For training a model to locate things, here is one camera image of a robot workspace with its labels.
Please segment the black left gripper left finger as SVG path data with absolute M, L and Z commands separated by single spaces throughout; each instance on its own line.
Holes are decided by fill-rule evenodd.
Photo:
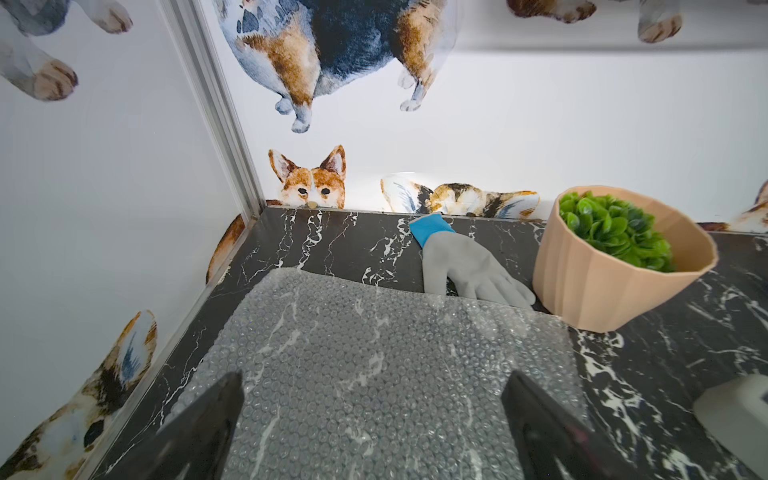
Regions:
M 242 373 L 229 372 L 113 469 L 115 479 L 219 479 L 244 404 Z

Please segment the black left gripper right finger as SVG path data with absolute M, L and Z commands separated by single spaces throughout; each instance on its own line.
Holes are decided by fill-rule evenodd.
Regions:
M 634 479 L 636 469 L 531 378 L 511 373 L 501 403 L 526 479 Z

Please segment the clear bubble wrap sheet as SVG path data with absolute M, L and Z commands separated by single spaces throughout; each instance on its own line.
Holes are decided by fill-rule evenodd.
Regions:
M 171 414 L 238 371 L 227 479 L 519 479 L 501 403 L 517 370 L 587 419 L 553 316 L 277 269 L 237 306 Z

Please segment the white tape dispenser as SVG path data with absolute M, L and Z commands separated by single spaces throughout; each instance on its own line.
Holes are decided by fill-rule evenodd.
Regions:
M 742 376 L 707 389 L 693 404 L 699 423 L 760 479 L 767 478 L 767 377 Z

